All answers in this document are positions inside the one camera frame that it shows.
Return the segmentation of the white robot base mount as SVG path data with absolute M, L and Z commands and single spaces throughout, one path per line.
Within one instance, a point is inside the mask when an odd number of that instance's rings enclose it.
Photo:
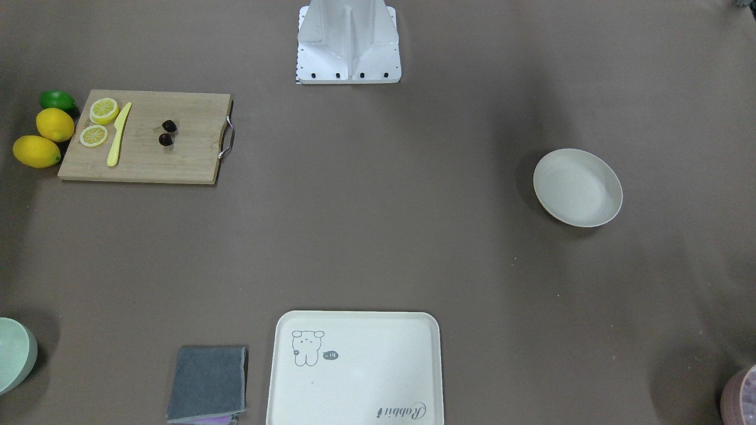
M 311 1 L 298 13 L 295 81 L 392 84 L 402 79 L 399 27 L 383 1 Z

